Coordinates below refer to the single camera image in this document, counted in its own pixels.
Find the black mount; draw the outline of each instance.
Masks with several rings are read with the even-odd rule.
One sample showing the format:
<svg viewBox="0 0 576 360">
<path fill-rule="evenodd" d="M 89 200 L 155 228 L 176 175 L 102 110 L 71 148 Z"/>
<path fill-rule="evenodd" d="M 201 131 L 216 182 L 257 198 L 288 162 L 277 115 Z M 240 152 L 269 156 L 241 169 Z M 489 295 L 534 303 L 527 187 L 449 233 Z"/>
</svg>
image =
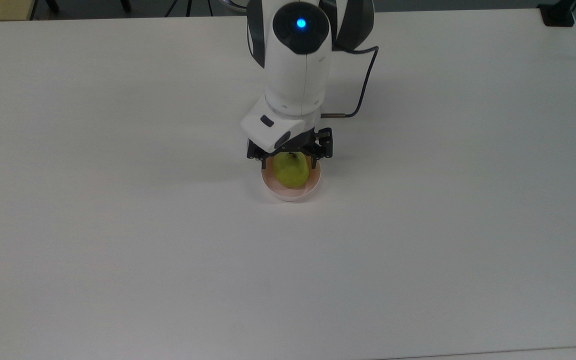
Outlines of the black mount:
<svg viewBox="0 0 576 360">
<path fill-rule="evenodd" d="M 315 129 L 299 134 L 293 139 L 286 141 L 273 153 L 267 153 L 254 142 L 248 139 L 248 159 L 261 160 L 261 169 L 266 168 L 266 159 L 274 157 L 278 153 L 303 153 L 312 159 L 312 168 L 315 169 L 317 161 L 322 158 L 332 158 L 332 129 L 326 127 L 315 132 Z"/>
<path fill-rule="evenodd" d="M 541 4 L 541 18 L 546 27 L 570 28 L 575 24 L 572 12 L 576 7 L 576 0 L 560 0 L 554 5 Z"/>
</svg>

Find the green pear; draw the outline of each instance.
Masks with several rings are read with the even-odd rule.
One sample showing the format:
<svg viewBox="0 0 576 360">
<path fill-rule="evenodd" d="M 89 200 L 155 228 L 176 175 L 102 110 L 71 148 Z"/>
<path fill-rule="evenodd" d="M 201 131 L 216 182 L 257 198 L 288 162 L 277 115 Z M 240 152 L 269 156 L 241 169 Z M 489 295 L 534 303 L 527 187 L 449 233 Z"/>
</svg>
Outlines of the green pear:
<svg viewBox="0 0 576 360">
<path fill-rule="evenodd" d="M 287 188 L 298 188 L 306 184 L 311 169 L 306 156 L 301 152 L 280 152 L 272 160 L 274 176 L 279 184 Z"/>
</svg>

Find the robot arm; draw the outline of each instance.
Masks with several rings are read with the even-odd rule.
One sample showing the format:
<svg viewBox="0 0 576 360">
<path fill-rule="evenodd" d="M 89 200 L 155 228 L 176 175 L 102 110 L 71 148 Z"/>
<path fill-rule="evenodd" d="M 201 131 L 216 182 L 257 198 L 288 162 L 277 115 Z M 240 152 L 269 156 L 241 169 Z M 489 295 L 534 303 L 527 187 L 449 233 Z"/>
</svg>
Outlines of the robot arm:
<svg viewBox="0 0 576 360">
<path fill-rule="evenodd" d="M 314 133 L 332 51 L 356 48 L 370 34 L 373 15 L 372 0 L 250 0 L 248 47 L 267 83 L 241 122 L 249 158 L 263 160 L 287 148 L 314 160 L 332 156 L 332 133 L 329 150 Z"/>
</svg>

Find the table surface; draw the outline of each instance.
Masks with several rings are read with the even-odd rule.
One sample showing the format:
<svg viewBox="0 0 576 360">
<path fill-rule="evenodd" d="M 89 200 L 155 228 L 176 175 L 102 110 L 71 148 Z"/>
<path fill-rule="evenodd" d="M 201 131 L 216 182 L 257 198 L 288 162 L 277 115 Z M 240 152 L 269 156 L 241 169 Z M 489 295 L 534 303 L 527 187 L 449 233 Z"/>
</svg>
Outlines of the table surface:
<svg viewBox="0 0 576 360">
<path fill-rule="evenodd" d="M 304 202 L 240 119 L 245 18 L 0 23 L 0 360 L 576 346 L 576 26 L 378 13 Z M 335 54 L 325 112 L 370 55 Z"/>
</svg>

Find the white bowl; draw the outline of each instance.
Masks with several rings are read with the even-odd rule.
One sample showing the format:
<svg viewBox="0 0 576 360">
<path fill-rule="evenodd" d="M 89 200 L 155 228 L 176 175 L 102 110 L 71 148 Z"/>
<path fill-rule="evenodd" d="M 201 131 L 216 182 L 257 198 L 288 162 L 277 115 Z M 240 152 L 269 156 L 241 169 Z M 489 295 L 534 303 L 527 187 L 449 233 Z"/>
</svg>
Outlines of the white bowl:
<svg viewBox="0 0 576 360">
<path fill-rule="evenodd" d="M 301 199 L 310 194 L 320 182 L 320 178 L 322 177 L 322 166 L 320 166 L 320 161 L 317 161 L 315 168 L 310 169 L 310 174 L 308 174 L 308 179 L 304 185 L 295 188 L 285 187 L 279 183 L 279 180 L 275 177 L 273 160 L 274 157 L 268 157 L 265 160 L 265 169 L 261 170 L 261 178 L 263 179 L 265 186 L 268 187 L 268 190 L 270 190 L 270 192 L 278 199 L 283 201 L 295 201 Z M 308 162 L 308 168 L 310 168 L 311 164 L 313 164 L 313 160 L 306 156 L 306 161 Z"/>
</svg>

